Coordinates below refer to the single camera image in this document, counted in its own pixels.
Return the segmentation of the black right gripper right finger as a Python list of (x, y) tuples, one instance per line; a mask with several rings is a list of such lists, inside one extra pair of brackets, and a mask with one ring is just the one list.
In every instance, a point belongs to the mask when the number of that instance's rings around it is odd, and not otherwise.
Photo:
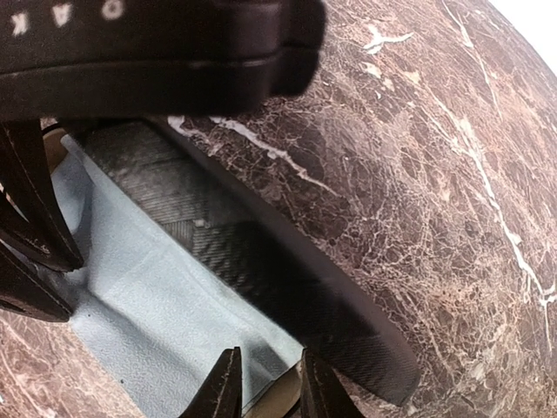
[(364, 418), (333, 369), (308, 348), (301, 357), (301, 416)]

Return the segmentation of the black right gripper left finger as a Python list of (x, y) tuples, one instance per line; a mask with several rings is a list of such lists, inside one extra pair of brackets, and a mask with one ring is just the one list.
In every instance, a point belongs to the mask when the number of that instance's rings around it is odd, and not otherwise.
[(179, 418), (239, 418), (242, 376), (240, 347), (225, 349)]

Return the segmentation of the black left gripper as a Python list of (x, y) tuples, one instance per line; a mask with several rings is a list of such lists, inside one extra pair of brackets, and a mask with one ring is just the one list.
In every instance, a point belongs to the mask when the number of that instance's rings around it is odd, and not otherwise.
[(1, 306), (72, 313), (29, 267), (84, 261), (50, 180), (41, 129), (60, 122), (235, 115), (312, 80), (321, 1), (4, 1), (1, 4)]

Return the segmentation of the blue cleaning cloth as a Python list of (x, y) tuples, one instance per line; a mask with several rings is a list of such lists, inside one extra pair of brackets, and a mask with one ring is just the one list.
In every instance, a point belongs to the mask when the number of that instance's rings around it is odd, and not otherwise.
[(181, 415), (227, 348), (242, 359), (242, 412), (298, 403), (301, 346), (226, 287), (64, 136), (52, 180), (85, 260), (64, 276), (79, 339), (148, 417)]

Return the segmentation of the black quilted glasses case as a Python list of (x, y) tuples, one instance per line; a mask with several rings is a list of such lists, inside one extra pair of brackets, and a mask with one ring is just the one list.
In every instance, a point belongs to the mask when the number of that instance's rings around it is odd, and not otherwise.
[(121, 122), (86, 155), (198, 262), (296, 341), (397, 406), (420, 372), (372, 298), (276, 209), (166, 125)]

